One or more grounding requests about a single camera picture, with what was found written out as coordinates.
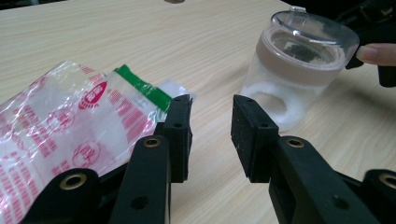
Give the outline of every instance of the clear plastic cup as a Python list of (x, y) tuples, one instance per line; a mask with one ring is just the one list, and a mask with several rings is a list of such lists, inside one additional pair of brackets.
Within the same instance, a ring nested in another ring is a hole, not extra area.
[(241, 94), (258, 102), (281, 132), (295, 127), (359, 45), (344, 25), (301, 12), (274, 14), (262, 32)]

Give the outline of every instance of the table surface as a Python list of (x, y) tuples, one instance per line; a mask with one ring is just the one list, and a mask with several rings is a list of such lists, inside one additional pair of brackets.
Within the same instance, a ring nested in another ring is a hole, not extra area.
[[(172, 223), (277, 223), (268, 185), (250, 184), (231, 141), (240, 91), (262, 29), (279, 0), (70, 0), (0, 11), (0, 103), (59, 62), (109, 72), (126, 63), (152, 84), (171, 78), (197, 94), (187, 182), (172, 189)], [(376, 67), (344, 70), (286, 132), (331, 167), (362, 180), (396, 170), (396, 89)]]

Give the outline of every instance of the fingernail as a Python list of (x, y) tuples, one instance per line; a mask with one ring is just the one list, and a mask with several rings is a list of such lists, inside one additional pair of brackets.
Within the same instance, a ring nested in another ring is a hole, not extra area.
[(369, 63), (375, 60), (378, 50), (371, 47), (361, 46), (356, 52), (356, 57), (362, 62)]

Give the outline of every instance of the black object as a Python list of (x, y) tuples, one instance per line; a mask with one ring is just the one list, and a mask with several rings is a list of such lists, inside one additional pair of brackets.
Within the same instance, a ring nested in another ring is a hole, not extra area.
[[(396, 0), (282, 0), (292, 6), (339, 21), (355, 31), (361, 45), (396, 43)], [(346, 69), (363, 65), (355, 56)], [(396, 66), (378, 66), (379, 83), (396, 86)]]
[(252, 99), (233, 98), (233, 144), (252, 183), (269, 183), (279, 223), (396, 223), (396, 173), (363, 181), (335, 172), (311, 144), (277, 134)]
[(98, 177), (72, 169), (50, 181), (21, 223), (170, 223), (171, 183), (188, 177), (189, 95), (174, 98), (154, 135), (139, 139), (130, 162)]

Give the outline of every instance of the black plastic bracket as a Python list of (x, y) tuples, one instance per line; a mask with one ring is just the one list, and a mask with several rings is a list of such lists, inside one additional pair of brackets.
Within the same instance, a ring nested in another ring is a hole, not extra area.
[(233, 98), (232, 140), (252, 183), (270, 183), (279, 223), (396, 223), (396, 173), (335, 172), (306, 140), (275, 133), (252, 99)]
[(189, 95), (174, 98), (154, 135), (108, 174), (72, 169), (53, 178), (21, 223), (170, 223), (171, 183), (188, 177), (191, 104)]

